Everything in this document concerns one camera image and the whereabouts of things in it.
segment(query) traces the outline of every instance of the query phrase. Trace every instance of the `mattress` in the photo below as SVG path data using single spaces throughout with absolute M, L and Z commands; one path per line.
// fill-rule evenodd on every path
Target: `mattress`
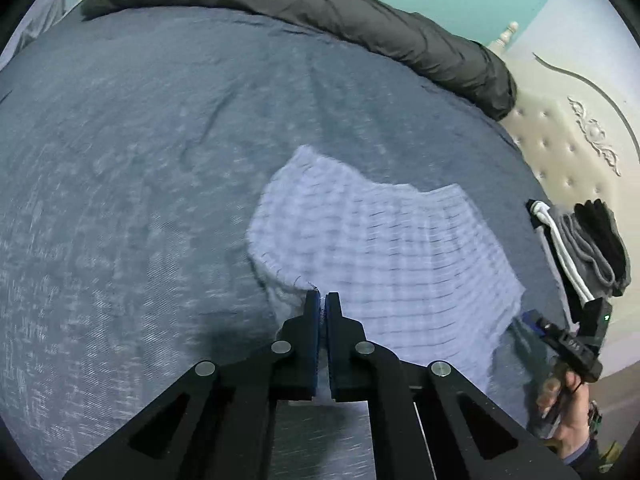
M 525 207 L 545 195 L 508 134 L 322 32 L 229 9 L 74 11 L 0 72 L 0 124 L 0 416 L 45 480 L 194 362 L 272 340 L 244 236 L 303 144 L 373 182 L 458 184 L 522 309 L 564 323 Z M 523 425 L 546 358 L 516 321 L 494 354 L 488 394 Z M 284 404 L 271 474 L 372 475 L 369 439 L 362 406 Z

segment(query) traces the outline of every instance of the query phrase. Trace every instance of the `silver screw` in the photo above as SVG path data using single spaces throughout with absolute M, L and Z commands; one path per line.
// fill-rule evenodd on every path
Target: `silver screw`
M 376 349 L 376 347 L 373 345 L 373 343 L 371 343 L 369 341 L 360 341 L 356 345 L 356 352 L 358 354 L 362 354 L 362 355 L 373 354 L 373 351 L 375 349 Z
M 289 341 L 284 341 L 283 339 L 276 341 L 271 345 L 271 351 L 274 354 L 286 354 L 289 350 L 291 350 L 291 343 L 289 343 Z
M 431 371 L 439 377 L 446 377 L 451 373 L 451 367 L 449 363 L 436 361 L 431 365 Z
M 206 377 L 216 371 L 216 365 L 211 361 L 202 361 L 196 364 L 196 374 L 200 377 Z

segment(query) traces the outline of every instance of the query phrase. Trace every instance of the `bed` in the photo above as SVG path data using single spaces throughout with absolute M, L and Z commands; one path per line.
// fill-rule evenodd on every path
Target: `bed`
M 572 83 L 565 102 L 548 94 L 546 68 L 512 65 L 514 28 L 492 45 L 519 88 L 502 126 L 389 57 L 237 9 L 90 21 L 76 9 L 12 60 L 0 73 L 0 416 L 36 471 L 60 478 L 194 362 L 238 360 L 273 339 L 244 234 L 302 144 L 375 182 L 459 184 L 524 286 L 522 310 L 564 324 L 526 201 L 597 194 L 618 214 L 638 161 L 602 102 L 577 119 L 602 120 L 620 147 L 584 145 L 573 114 L 590 90 Z M 549 152 L 575 157 L 575 171 L 556 170 Z M 522 425 L 547 357 L 516 321 L 493 356 L 488 395 Z M 281 405 L 272 462 L 278 478 L 372 473 L 366 410 Z

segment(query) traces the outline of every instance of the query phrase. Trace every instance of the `headboard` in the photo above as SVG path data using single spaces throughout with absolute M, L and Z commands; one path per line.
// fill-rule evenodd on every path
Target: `headboard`
M 640 361 L 640 278 L 634 272 L 640 264 L 640 122 L 588 67 L 535 53 L 510 59 L 506 46 L 517 28 L 511 23 L 489 46 L 518 85 L 515 108 L 501 124 L 553 204 L 573 208 L 601 198 L 609 205 L 631 260 L 632 282 L 611 301 L 600 356 L 609 375 Z

